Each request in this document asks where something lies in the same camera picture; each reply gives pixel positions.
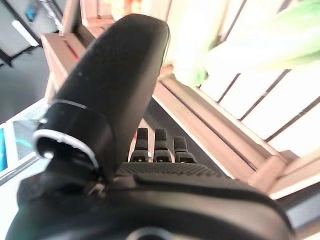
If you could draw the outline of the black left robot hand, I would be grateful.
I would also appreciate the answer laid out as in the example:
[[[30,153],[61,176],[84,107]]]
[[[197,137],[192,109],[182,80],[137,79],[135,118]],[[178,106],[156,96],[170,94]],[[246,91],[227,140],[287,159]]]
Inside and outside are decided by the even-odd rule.
[[[32,135],[46,169],[18,188],[8,240],[294,240],[281,207],[197,163],[183,137],[139,124],[170,39],[166,22],[129,14],[86,50]]]

